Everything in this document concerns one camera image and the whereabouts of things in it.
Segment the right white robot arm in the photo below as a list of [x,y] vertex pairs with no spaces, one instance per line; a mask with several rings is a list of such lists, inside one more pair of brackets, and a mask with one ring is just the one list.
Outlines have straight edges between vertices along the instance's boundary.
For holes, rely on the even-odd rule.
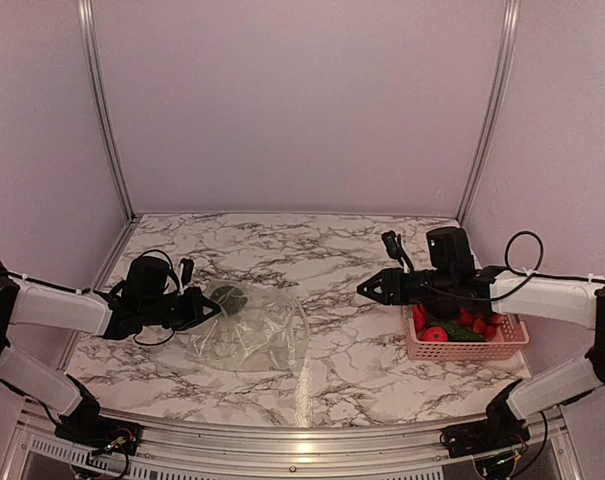
[[524,315],[591,330],[593,344],[568,360],[505,390],[488,406],[477,438],[497,448],[516,431],[516,420],[605,388],[605,276],[552,275],[537,267],[517,271],[508,263],[477,268],[466,231],[441,227],[426,235],[431,266],[418,270],[388,231],[382,241],[396,268],[385,268],[358,285],[357,292],[382,305],[425,305],[453,313],[465,309],[489,317]]

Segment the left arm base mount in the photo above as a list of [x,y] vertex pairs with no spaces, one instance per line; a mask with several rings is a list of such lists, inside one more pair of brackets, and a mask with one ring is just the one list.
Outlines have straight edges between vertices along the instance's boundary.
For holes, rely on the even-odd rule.
[[69,415],[59,415],[55,436],[91,447],[93,456],[117,451],[133,456],[138,448],[142,427],[101,414],[98,400],[81,384],[79,405]]

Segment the green fake cucumber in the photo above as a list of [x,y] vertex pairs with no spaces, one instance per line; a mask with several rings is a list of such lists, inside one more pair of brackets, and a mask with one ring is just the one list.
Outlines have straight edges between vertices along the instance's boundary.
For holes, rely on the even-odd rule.
[[446,332],[449,342],[484,343],[486,341],[481,334],[475,333],[466,327],[454,323],[440,322],[438,327]]

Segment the clear zip top bag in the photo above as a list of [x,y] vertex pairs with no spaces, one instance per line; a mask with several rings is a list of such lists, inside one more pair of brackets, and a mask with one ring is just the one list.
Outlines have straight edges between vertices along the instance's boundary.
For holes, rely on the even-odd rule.
[[185,359],[198,366],[230,372],[293,371],[303,361],[310,327],[307,315],[288,289],[215,280],[240,288],[248,297],[236,315],[221,313],[195,327],[186,343]]

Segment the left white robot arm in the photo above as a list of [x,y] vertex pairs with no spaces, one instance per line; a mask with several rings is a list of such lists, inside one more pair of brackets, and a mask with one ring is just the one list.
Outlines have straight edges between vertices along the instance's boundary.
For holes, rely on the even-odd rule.
[[193,268],[189,259],[174,266],[158,251],[149,251],[131,262],[123,280],[101,292],[11,272],[0,261],[0,382],[68,421],[84,443],[101,444],[109,430],[98,401],[82,384],[13,345],[10,328],[52,327],[113,341],[134,337],[147,326],[185,331],[221,311],[191,286]]

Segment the green fake leafy vegetable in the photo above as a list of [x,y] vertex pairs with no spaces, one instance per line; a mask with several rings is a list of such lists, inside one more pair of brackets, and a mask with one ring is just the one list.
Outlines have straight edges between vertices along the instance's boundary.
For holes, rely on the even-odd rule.
[[218,304],[227,316],[238,314],[247,304],[247,295],[238,287],[222,285],[213,290],[210,299]]

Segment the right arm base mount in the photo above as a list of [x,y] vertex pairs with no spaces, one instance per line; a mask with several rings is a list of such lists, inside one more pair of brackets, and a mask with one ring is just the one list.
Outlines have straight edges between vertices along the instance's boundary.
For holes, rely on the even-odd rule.
[[445,427],[439,441],[450,458],[483,454],[524,444],[531,438],[525,420],[518,420],[507,405],[509,394],[522,380],[502,389],[487,405],[483,420]]

